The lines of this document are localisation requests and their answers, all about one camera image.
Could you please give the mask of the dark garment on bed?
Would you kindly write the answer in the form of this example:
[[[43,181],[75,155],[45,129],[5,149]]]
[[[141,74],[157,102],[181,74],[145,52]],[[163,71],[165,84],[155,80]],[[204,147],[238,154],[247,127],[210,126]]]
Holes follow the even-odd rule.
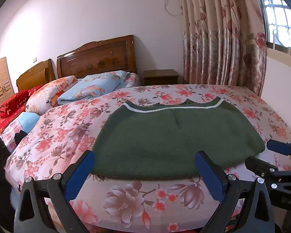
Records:
[[[15,144],[16,145],[19,145],[19,143],[27,136],[28,134],[23,131],[23,130],[20,130],[19,132],[15,133],[15,136],[14,136],[14,140],[15,140]]]

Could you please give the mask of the dark wooden nightstand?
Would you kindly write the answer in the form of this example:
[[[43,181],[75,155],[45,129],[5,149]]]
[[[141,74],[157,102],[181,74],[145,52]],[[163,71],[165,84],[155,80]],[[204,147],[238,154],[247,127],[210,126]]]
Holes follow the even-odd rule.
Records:
[[[143,85],[174,85],[183,82],[182,76],[175,70],[145,70],[142,75]]]

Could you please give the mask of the floral pink bed quilt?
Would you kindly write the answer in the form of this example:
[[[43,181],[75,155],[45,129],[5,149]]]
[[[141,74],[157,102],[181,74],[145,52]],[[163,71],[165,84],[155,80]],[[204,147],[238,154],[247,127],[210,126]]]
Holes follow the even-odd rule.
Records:
[[[20,142],[5,165],[18,188],[26,177],[48,179],[63,173],[91,149],[109,115],[126,101],[137,106],[175,105],[216,97],[234,105],[264,141],[291,141],[291,129],[260,97],[244,87],[218,85],[140,86],[78,100],[48,110]],[[90,175],[77,198],[75,213],[90,232],[177,232],[202,227],[218,206],[198,178],[170,181],[117,180]]]

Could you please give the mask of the window with metal bars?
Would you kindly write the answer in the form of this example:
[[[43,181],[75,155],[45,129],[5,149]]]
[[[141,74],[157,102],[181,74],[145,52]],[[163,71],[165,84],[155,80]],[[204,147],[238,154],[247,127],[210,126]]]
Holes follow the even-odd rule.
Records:
[[[267,47],[291,55],[291,9],[284,0],[260,0]]]

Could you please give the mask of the light blue folded cloth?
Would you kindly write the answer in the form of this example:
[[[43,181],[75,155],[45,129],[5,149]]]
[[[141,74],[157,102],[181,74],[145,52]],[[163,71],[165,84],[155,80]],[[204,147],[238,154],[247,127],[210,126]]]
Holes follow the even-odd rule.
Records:
[[[14,121],[12,121],[7,128],[0,135],[2,141],[11,153],[15,150],[17,145],[15,144],[15,133],[20,130],[25,131],[27,134],[33,129],[35,124],[40,119],[40,116],[36,113],[22,112]]]

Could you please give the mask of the orange floral pillow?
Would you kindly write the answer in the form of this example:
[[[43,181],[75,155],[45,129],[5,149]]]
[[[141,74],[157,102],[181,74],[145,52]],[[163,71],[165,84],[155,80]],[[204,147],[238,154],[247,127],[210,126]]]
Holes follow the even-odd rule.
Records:
[[[26,103],[26,112],[43,115],[46,111],[56,107],[58,98],[77,82],[77,78],[72,75],[45,84],[30,96]]]

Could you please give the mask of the floral pink curtain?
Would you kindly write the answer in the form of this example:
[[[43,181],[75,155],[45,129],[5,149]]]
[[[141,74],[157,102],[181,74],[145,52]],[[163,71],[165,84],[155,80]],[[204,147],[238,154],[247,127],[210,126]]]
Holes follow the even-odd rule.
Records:
[[[259,0],[179,0],[186,84],[244,86],[260,95],[266,37]]]

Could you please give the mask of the folded light blue quilt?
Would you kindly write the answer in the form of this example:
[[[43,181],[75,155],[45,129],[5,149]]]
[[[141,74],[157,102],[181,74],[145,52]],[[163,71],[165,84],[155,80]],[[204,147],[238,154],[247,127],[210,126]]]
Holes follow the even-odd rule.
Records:
[[[123,70],[87,75],[59,96],[57,103],[64,105],[78,100],[93,99],[115,90],[136,86],[140,86],[139,76]]]

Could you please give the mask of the red blanket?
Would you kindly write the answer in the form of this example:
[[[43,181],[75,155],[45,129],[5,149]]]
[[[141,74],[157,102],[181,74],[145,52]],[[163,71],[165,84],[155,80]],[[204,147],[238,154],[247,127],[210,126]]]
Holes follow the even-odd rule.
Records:
[[[15,120],[22,112],[26,110],[26,103],[30,96],[32,96],[42,85],[33,87],[29,90],[21,90],[11,96],[8,100],[0,106],[0,134],[6,127]]]

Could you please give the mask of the dark wooden headboard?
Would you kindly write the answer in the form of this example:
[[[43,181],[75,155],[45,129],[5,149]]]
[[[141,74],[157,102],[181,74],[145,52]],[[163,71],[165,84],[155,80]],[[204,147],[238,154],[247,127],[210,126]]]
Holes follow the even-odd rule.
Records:
[[[59,78],[123,70],[136,73],[134,36],[127,35],[103,41],[93,41],[57,57]]]

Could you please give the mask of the light wooden headboard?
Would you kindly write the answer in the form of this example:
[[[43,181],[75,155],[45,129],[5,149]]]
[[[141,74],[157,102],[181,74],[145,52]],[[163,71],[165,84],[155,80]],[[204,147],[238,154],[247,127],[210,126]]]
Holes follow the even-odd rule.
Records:
[[[55,73],[52,60],[47,59],[37,63],[32,68],[25,71],[16,80],[18,91],[29,90],[39,85],[47,84],[55,80]]]

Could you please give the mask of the green and white knit sweater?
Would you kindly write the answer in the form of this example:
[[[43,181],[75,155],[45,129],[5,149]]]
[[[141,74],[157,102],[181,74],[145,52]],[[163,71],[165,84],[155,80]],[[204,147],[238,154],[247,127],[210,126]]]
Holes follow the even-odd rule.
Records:
[[[261,136],[243,113],[219,97],[178,105],[137,106],[128,101],[99,132],[92,149],[92,173],[130,180],[183,179],[197,175],[198,151],[229,167],[264,149]]]

